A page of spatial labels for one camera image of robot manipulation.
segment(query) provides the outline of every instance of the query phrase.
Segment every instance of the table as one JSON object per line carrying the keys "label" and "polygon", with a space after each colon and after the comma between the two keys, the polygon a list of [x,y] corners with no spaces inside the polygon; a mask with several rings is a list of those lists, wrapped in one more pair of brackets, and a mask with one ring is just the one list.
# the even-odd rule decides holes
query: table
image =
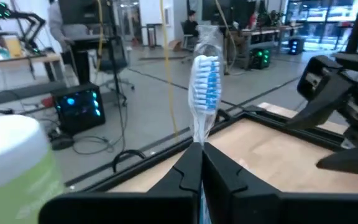
{"label": "table", "polygon": [[241,36],[245,38],[244,49],[241,49],[241,52],[244,53],[244,57],[237,57],[236,61],[241,63],[241,67],[248,69],[250,63],[250,51],[255,48],[273,48],[274,47],[274,38],[270,41],[260,42],[257,44],[252,44],[252,36],[255,35],[265,35],[265,34],[275,34],[279,33],[280,30],[277,27],[266,27],[262,30],[242,30]]}
{"label": "table", "polygon": [[[275,105],[274,113],[296,114]],[[321,128],[343,133],[347,127],[327,122]],[[241,120],[209,138],[210,143],[262,180],[286,192],[358,193],[358,175],[318,169],[316,162],[332,152],[259,123]],[[183,152],[129,179],[109,192],[146,192],[179,160]]]}
{"label": "table", "polygon": [[281,48],[283,45],[283,42],[287,40],[287,38],[284,38],[284,35],[287,31],[295,31],[298,29],[301,29],[303,27],[303,25],[301,24],[295,24],[295,26],[280,26],[278,27],[278,29],[280,29],[280,35],[278,36],[278,46],[277,46],[277,55],[280,54],[281,52]]}
{"label": "table", "polygon": [[50,83],[42,83],[23,88],[16,88],[9,91],[0,91],[0,104],[47,94],[51,91],[66,87],[65,77],[63,74],[62,66],[60,65],[59,54],[49,53],[45,56],[0,60],[0,68],[11,68],[21,65],[28,65],[29,60],[32,63],[44,63]]}
{"label": "table", "polygon": [[[146,34],[147,34],[147,46],[148,47],[151,47],[151,48],[154,48],[154,47],[158,47],[157,45],[157,31],[156,31],[156,28],[157,27],[161,27],[162,24],[146,24],[146,26],[142,26],[142,29],[146,29]],[[149,30],[152,29],[153,30],[153,44],[150,43],[150,38],[151,38],[151,35],[149,33]]]}
{"label": "table", "polygon": [[18,67],[21,65],[32,63],[44,63],[47,70],[48,78],[51,82],[55,80],[64,81],[63,70],[60,65],[60,55],[55,53],[48,53],[45,56],[33,56],[24,58],[11,58],[0,60],[0,68]]}

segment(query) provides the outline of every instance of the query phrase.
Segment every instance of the person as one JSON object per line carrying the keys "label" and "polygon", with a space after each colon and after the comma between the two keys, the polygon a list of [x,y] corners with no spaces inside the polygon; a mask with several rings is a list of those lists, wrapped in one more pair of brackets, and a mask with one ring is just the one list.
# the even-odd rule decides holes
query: person
{"label": "person", "polygon": [[49,28],[52,37],[62,46],[62,59],[65,64],[71,64],[77,75],[80,85],[90,82],[90,62],[87,51],[76,51],[73,37],[89,34],[89,29],[83,24],[63,25],[62,13],[60,12],[59,2],[49,0],[48,9]]}
{"label": "person", "polygon": [[190,10],[188,20],[186,20],[183,32],[186,35],[193,35],[193,37],[198,38],[198,23],[196,21],[196,11]]}

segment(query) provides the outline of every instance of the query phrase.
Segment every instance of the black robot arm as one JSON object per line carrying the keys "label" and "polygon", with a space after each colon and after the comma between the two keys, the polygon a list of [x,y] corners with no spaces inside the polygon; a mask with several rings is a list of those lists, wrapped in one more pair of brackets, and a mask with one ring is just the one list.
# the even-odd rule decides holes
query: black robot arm
{"label": "black robot arm", "polygon": [[342,148],[348,149],[321,159],[317,166],[358,174],[358,82],[343,67],[324,55],[313,57],[298,84],[307,106],[287,123],[292,129],[324,124],[334,111],[349,123]]}
{"label": "black robot arm", "polygon": [[30,22],[27,30],[22,34],[20,41],[24,43],[25,49],[33,53],[39,53],[37,44],[35,43],[35,38],[37,38],[41,28],[45,25],[45,19],[42,19],[38,15],[32,12],[17,12],[12,11],[7,7],[7,4],[0,3],[0,19],[26,19]]}

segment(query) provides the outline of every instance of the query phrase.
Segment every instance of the glass wall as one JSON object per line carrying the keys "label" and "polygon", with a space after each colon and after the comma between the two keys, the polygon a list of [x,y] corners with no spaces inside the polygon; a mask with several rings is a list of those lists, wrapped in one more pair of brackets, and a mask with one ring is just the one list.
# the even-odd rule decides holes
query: glass wall
{"label": "glass wall", "polygon": [[306,48],[341,48],[351,33],[338,28],[339,22],[354,22],[358,0],[289,0],[287,17],[303,24],[299,35],[306,39]]}

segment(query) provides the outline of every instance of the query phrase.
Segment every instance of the toothbrush packaging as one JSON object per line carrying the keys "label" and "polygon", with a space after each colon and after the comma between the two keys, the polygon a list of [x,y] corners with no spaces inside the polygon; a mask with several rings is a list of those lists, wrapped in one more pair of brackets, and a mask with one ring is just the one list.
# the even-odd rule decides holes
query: toothbrush packaging
{"label": "toothbrush packaging", "polygon": [[191,68],[188,103],[193,114],[194,142],[203,144],[221,101],[223,77],[222,34],[218,26],[198,26],[199,42]]}

